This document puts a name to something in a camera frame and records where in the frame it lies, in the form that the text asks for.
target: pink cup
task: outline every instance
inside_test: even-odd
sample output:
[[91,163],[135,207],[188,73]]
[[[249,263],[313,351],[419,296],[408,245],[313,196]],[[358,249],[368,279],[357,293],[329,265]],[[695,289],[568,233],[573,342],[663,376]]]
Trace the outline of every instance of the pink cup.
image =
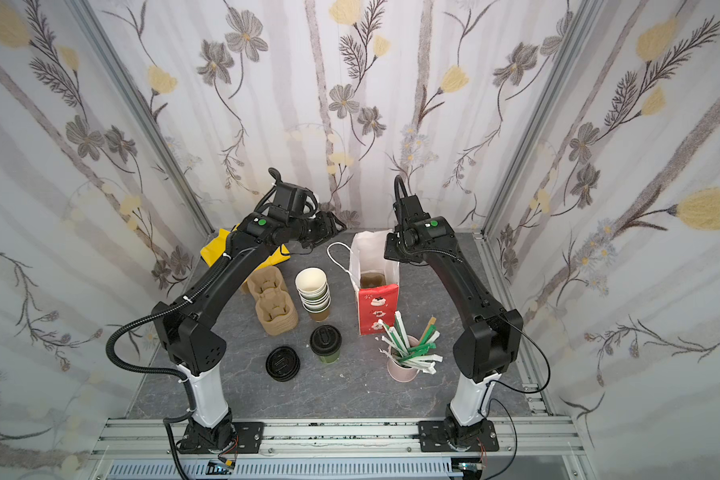
[[[408,335],[408,343],[410,343],[411,346],[417,346],[418,340]],[[387,352],[392,353],[391,346],[387,347]],[[395,360],[391,358],[387,358],[387,371],[389,372],[390,377],[400,383],[410,382],[411,380],[416,378],[416,375],[418,375],[419,372],[418,369],[413,369],[409,366],[400,366],[396,363]]]

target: stack of paper cups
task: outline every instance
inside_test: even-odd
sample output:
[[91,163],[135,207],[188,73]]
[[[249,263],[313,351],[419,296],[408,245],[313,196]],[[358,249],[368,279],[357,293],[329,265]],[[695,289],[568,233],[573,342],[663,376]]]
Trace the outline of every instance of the stack of paper cups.
[[309,316],[316,322],[324,321],[331,312],[331,290],[326,272],[310,267],[296,275],[296,289]]

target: gray table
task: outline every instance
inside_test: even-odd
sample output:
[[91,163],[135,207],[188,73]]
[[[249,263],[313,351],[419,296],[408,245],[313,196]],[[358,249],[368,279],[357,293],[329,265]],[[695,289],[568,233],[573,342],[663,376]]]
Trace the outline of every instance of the gray table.
[[[351,233],[340,234],[336,241],[347,245]],[[458,240],[468,262],[483,282],[486,275],[477,245],[471,234],[459,234]],[[338,247],[335,257],[348,264],[348,252]],[[323,269],[331,286],[332,310],[324,323],[342,333],[339,359],[330,365],[320,363],[309,349],[309,334],[319,325],[309,318],[298,301],[294,285],[296,274],[308,266]],[[253,297],[236,293],[219,316],[214,331],[227,341],[221,362],[221,378],[226,400],[237,418],[347,418],[347,417],[430,417],[443,416],[458,382],[458,368],[451,347],[463,331],[461,320],[450,296],[431,268],[403,264],[400,267],[400,310],[406,328],[419,336],[431,316],[437,317],[441,333],[437,353],[444,357],[437,374],[419,373],[409,383],[393,380],[386,368],[386,357],[378,349],[386,347],[376,335],[358,334],[354,291],[348,275],[330,261],[326,245],[311,255],[292,256],[278,265],[286,279],[298,309],[299,323],[294,330],[268,336],[259,324]],[[204,264],[195,278],[205,272]],[[270,351],[280,345],[296,350],[301,370],[289,382],[270,378],[264,363]],[[164,350],[158,351],[152,366],[169,366]],[[521,388],[514,365],[502,381]],[[502,386],[494,389],[513,416],[530,414],[522,394]],[[162,418],[179,415],[186,408],[184,390],[173,377],[148,375],[144,380],[129,418]],[[494,415],[503,415],[499,410]]]

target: paper bag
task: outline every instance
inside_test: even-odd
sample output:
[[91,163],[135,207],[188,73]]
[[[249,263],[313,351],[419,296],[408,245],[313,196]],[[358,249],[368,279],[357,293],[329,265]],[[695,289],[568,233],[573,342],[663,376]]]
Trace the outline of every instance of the paper bag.
[[[400,263],[384,258],[384,245],[389,232],[391,230],[361,232],[352,239],[351,247],[341,242],[328,245],[328,256],[349,274],[355,288],[360,335],[383,333],[383,330],[374,328],[379,320],[388,325],[394,324],[400,293]],[[342,245],[349,250],[349,270],[331,255],[330,249],[334,245]]]

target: black plastic cup lid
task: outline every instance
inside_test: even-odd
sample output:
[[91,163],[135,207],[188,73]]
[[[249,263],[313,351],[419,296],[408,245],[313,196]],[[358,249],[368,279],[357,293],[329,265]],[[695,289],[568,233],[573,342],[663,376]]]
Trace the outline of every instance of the black plastic cup lid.
[[298,373],[301,361],[289,346],[279,346],[266,358],[266,372],[278,382],[288,382]]
[[333,355],[342,346],[342,334],[333,325],[320,325],[310,335],[309,346],[317,355]]

